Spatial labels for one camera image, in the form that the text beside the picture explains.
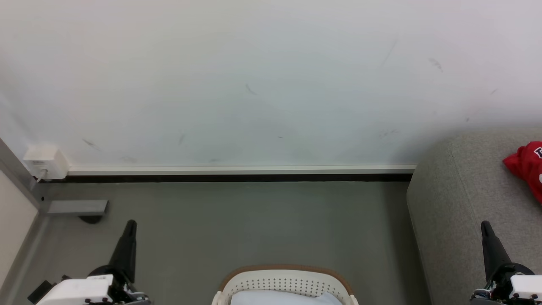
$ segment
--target gray floor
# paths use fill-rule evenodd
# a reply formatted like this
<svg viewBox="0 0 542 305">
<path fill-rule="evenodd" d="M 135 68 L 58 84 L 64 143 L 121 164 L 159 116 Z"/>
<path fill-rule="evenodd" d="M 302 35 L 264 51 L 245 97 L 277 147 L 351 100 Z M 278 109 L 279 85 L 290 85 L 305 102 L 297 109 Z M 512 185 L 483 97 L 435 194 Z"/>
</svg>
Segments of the gray floor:
<svg viewBox="0 0 542 305">
<path fill-rule="evenodd" d="M 138 222 L 136 287 L 157 305 L 209 305 L 221 280 L 253 264 L 334 269 L 361 305 L 429 304 L 402 182 L 52 185 L 52 199 L 109 199 L 104 220 L 51 219 L 15 304 L 44 279 L 106 264 Z"/>
</svg>

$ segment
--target white fabric in basket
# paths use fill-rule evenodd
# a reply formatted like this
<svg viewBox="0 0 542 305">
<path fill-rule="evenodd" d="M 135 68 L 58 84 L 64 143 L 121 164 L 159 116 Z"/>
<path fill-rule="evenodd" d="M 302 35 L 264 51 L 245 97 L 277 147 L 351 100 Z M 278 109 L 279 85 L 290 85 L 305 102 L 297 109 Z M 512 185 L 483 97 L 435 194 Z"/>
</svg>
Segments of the white fabric in basket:
<svg viewBox="0 0 542 305">
<path fill-rule="evenodd" d="M 233 295 L 231 305 L 342 305 L 330 293 L 308 297 L 272 290 L 245 290 Z"/>
</svg>

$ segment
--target black baseboard strip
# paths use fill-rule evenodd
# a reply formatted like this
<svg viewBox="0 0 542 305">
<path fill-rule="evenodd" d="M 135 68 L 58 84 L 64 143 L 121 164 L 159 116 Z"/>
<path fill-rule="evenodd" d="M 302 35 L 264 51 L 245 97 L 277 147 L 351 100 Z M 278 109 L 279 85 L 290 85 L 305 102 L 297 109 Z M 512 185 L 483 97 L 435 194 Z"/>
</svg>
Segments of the black baseboard strip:
<svg viewBox="0 0 542 305">
<path fill-rule="evenodd" d="M 292 181 L 403 181 L 412 174 L 267 174 L 267 175 L 138 175 L 67 176 L 40 183 L 135 183 L 135 182 L 292 182 Z"/>
</svg>

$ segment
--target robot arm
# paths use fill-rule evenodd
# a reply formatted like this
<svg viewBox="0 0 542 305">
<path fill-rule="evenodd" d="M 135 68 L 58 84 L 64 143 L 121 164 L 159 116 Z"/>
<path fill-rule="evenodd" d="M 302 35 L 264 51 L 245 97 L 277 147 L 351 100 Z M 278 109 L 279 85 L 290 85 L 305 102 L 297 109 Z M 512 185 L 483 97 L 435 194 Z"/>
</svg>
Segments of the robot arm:
<svg viewBox="0 0 542 305">
<path fill-rule="evenodd" d="M 481 224 L 483 260 L 487 284 L 476 289 L 471 305 L 537 305 L 542 303 L 542 276 L 512 263 L 491 224 Z"/>
<path fill-rule="evenodd" d="M 44 281 L 29 297 L 34 305 L 150 305 L 147 295 L 134 286 L 137 223 L 128 221 L 108 265 L 87 278 L 62 277 L 58 284 Z"/>
</svg>

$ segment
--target gray sofa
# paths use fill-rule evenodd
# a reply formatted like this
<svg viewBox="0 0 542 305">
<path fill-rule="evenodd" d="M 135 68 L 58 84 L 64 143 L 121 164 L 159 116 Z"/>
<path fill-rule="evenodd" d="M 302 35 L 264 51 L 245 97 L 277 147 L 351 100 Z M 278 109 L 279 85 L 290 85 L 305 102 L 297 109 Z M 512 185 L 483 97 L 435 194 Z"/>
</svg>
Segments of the gray sofa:
<svg viewBox="0 0 542 305">
<path fill-rule="evenodd" d="M 541 129 L 472 132 L 431 149 L 408 189 L 412 226 L 433 305 L 467 305 L 485 284 L 480 222 L 510 259 L 542 274 L 542 207 L 502 159 Z"/>
</svg>

